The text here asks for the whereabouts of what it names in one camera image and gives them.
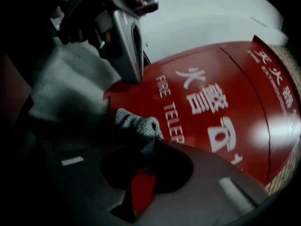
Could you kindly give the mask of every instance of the red panel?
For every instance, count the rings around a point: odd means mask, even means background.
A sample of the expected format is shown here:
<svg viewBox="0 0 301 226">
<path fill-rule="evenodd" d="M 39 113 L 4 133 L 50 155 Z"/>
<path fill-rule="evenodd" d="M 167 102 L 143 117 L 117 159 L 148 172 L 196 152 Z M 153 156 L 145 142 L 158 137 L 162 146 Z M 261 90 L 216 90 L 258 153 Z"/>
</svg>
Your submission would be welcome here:
<svg viewBox="0 0 301 226">
<path fill-rule="evenodd" d="M 270 181 L 282 169 L 289 154 L 299 141 L 301 121 L 299 99 L 292 79 L 279 58 L 259 39 L 244 45 L 223 46 L 246 73 L 264 108 L 270 134 Z M 263 135 L 258 123 L 258 135 Z"/>
<path fill-rule="evenodd" d="M 119 108 L 154 116 L 165 139 L 213 151 L 266 184 L 269 131 L 263 109 L 248 78 L 218 46 L 148 66 L 140 85 L 120 81 L 112 86 L 105 93 L 111 96 L 111 120 Z M 214 101 L 213 92 L 218 93 Z M 194 114 L 187 98 L 193 94 L 198 94 L 193 105 L 196 108 L 198 103 L 200 109 Z M 258 125 L 261 134 L 257 134 Z"/>
</svg>

